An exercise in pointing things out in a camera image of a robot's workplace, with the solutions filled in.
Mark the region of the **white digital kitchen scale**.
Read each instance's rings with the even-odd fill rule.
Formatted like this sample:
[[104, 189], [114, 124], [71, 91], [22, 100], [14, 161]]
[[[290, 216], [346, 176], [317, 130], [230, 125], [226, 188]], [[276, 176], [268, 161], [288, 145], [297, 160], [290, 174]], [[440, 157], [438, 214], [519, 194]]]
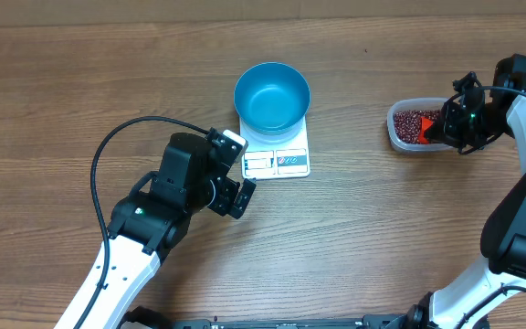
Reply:
[[239, 123], [240, 135], [248, 141], [241, 160], [244, 178], [269, 180], [310, 175], [310, 148], [304, 118], [281, 134], [263, 134], [243, 120]]

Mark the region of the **red plastic measuring scoop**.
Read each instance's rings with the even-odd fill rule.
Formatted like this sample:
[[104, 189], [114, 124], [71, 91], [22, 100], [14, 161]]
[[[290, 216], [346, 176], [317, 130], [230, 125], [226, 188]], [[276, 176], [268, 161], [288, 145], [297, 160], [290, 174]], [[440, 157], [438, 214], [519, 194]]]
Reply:
[[417, 135], [418, 144], [431, 144], [432, 140], [427, 137], [426, 132], [434, 125], [435, 119], [426, 116], [419, 117], [419, 133]]

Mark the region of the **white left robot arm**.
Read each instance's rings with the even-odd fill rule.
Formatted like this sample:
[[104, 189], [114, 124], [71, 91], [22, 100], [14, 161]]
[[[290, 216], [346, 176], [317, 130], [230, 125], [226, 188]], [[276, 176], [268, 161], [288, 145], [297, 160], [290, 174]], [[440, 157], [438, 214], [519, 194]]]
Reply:
[[144, 175], [112, 210], [108, 240], [57, 326], [118, 327], [186, 235], [192, 215], [207, 207], [220, 216], [241, 218], [256, 185], [238, 183], [227, 174], [247, 146], [229, 130], [205, 137], [173, 134], [159, 169]]

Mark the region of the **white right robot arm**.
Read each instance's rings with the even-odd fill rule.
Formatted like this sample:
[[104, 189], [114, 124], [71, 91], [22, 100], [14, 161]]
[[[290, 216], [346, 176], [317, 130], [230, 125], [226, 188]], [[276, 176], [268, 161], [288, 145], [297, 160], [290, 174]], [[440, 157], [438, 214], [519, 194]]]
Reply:
[[475, 262], [392, 320], [391, 328], [487, 328], [490, 312], [526, 293], [526, 56], [499, 61], [489, 86], [470, 72], [453, 88], [437, 119], [421, 122], [419, 142], [466, 155], [508, 135], [516, 142], [522, 176], [488, 217]]

